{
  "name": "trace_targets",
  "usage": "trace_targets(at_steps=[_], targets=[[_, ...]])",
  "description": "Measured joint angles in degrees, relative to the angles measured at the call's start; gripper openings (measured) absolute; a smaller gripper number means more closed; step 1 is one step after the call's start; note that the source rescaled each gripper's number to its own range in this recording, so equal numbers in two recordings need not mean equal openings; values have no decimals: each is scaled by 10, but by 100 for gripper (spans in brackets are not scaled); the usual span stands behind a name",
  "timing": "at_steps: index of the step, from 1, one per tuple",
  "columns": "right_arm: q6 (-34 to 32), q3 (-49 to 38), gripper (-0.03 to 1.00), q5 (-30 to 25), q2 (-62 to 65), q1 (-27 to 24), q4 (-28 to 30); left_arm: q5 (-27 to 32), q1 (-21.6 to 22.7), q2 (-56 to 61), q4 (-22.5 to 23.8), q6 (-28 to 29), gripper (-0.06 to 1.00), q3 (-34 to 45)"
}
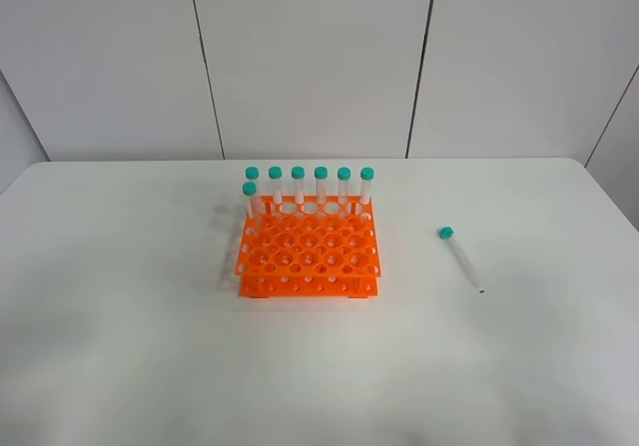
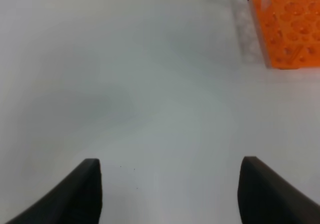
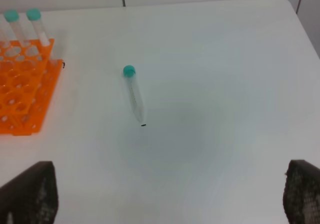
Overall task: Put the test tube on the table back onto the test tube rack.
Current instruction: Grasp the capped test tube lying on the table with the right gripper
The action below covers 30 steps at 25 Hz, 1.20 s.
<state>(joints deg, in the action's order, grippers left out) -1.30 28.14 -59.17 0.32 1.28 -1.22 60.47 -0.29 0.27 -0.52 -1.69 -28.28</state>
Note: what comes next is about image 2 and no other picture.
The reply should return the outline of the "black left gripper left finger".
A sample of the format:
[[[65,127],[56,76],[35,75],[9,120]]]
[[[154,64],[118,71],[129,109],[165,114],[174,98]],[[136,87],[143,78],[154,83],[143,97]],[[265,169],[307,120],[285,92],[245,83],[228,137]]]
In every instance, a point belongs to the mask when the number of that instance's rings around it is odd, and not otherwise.
[[[83,160],[68,176],[8,223],[99,223],[102,211],[100,160]]]

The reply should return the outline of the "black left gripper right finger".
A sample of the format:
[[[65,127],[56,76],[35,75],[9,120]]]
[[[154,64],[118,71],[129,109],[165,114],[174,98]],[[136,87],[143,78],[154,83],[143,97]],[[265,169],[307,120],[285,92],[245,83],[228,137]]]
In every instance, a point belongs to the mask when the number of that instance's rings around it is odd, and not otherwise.
[[[255,156],[243,158],[237,191],[242,223],[319,223],[320,205]]]

